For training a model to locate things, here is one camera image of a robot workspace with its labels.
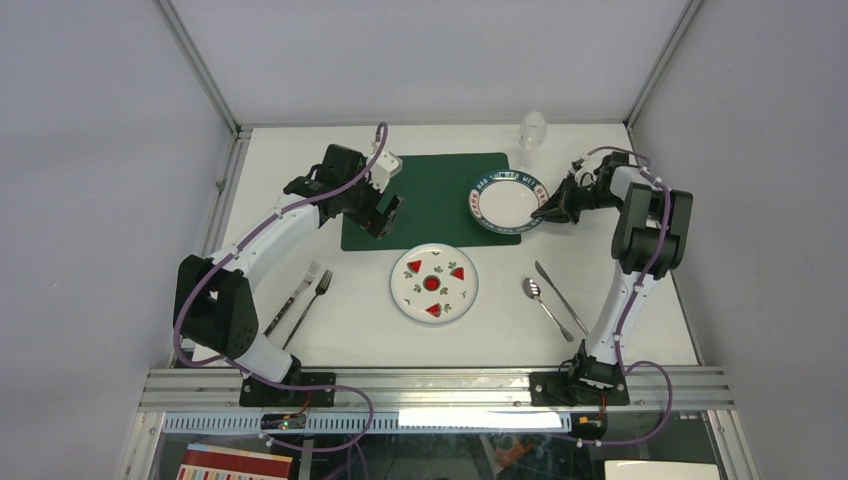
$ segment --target striped book cover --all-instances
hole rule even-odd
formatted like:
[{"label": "striped book cover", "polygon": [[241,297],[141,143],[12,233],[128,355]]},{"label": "striped book cover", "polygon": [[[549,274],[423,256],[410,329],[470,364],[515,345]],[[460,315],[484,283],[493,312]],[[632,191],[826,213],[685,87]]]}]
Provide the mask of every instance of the striped book cover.
[{"label": "striped book cover", "polygon": [[292,459],[193,443],[177,480],[288,480]]}]

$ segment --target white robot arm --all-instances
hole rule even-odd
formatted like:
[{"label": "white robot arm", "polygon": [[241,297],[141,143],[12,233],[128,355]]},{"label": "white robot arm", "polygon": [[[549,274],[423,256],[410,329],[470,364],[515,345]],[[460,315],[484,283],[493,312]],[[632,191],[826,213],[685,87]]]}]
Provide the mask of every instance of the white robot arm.
[{"label": "white robot arm", "polygon": [[[300,362],[259,331],[253,290],[294,244],[340,213],[375,238],[391,231],[403,199],[394,195],[383,212],[377,205],[403,163],[382,148],[372,159],[370,170],[361,175],[366,167],[361,153],[330,145],[323,162],[313,166],[309,175],[290,182],[248,233],[209,258],[191,255],[183,260],[177,279],[175,328],[264,378],[274,382],[290,379]],[[324,195],[357,176],[361,179],[347,190]],[[295,203],[300,205],[287,208]],[[217,269],[214,275],[201,282],[213,269]],[[191,305],[184,309],[190,298]]]},{"label": "white robot arm", "polygon": [[631,165],[628,153],[604,157],[589,185],[576,180],[582,163],[574,162],[557,192],[533,212],[546,221],[573,224],[583,210],[614,207],[620,213],[611,248],[615,276],[597,323],[569,361],[559,398],[568,396],[563,403],[574,405],[601,399],[626,405],[623,351],[657,282],[683,258],[692,195],[668,190],[646,168]]}]

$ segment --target white table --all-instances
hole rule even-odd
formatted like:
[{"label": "white table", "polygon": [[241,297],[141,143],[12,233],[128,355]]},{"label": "white table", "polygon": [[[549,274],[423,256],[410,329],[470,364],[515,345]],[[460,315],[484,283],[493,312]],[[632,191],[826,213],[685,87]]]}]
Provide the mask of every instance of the white table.
[{"label": "white table", "polygon": [[[267,212],[283,187],[320,163],[327,145],[337,143],[368,153],[374,127],[256,129],[227,224],[224,244]],[[398,155],[505,152],[518,154],[516,125],[390,126],[387,148]],[[536,167],[530,170],[552,194],[581,153],[600,145],[630,148],[620,124],[550,125]],[[600,162],[602,154],[592,160]],[[477,266],[480,292],[471,310],[453,324],[422,327],[408,320],[391,299],[389,272],[401,250],[343,252],[340,219],[299,243],[256,288],[260,329],[285,303],[312,260],[334,272],[329,292],[318,299],[289,351],[307,366],[516,367],[558,365],[583,338],[565,307],[539,279],[542,263],[559,289],[592,328],[612,280],[610,242],[618,213],[584,212],[578,225],[543,224],[517,246],[462,250]],[[521,289],[521,280],[540,280],[543,298],[577,337],[566,343],[556,327]],[[295,302],[271,335],[282,344],[312,291]],[[212,354],[205,348],[195,359]],[[647,359],[665,365],[695,365],[695,352],[669,276],[657,286],[635,327],[625,361]]]}]

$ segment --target gray wall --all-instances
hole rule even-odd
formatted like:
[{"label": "gray wall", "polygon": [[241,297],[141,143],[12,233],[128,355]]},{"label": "gray wall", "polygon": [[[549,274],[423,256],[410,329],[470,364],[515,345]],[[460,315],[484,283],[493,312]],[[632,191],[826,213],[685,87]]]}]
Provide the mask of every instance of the gray wall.
[{"label": "gray wall", "polygon": [[174,3],[241,123],[371,124],[620,121],[686,0]]},{"label": "gray wall", "polygon": [[764,479],[844,478],[848,4],[708,0],[635,129],[695,195],[678,280]]},{"label": "gray wall", "polygon": [[223,124],[150,1],[0,6],[0,470],[113,478]]}]

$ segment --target green placemat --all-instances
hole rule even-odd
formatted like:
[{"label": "green placemat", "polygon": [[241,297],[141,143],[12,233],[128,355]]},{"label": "green placemat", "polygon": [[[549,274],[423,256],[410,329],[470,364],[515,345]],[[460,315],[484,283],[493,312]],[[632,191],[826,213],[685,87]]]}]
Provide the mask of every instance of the green placemat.
[{"label": "green placemat", "polygon": [[501,235],[481,227],[468,210],[472,184],[484,173],[509,168],[505,153],[404,156],[403,170],[392,178],[380,209],[395,193],[403,205],[395,227],[380,240],[344,219],[342,250],[407,250],[422,243],[454,247],[518,245],[521,235]]}]

